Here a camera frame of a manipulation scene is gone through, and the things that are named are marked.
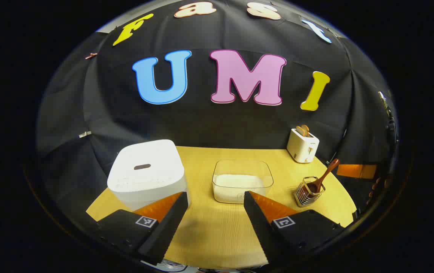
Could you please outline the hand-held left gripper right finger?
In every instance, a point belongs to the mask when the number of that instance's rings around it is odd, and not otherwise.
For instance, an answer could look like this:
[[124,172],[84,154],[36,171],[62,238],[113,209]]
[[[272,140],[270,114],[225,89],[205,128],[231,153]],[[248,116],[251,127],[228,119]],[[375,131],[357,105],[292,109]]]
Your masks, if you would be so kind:
[[244,193],[244,209],[271,265],[307,260],[344,230],[315,210],[298,212],[253,191]]

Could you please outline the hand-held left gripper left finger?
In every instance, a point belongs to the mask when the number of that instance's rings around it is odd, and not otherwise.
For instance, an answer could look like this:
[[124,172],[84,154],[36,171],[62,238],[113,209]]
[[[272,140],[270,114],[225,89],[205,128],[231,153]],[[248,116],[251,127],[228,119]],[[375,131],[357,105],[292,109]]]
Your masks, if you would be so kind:
[[163,261],[187,209],[185,191],[132,212],[119,209],[97,221],[98,235],[124,255],[157,265]]

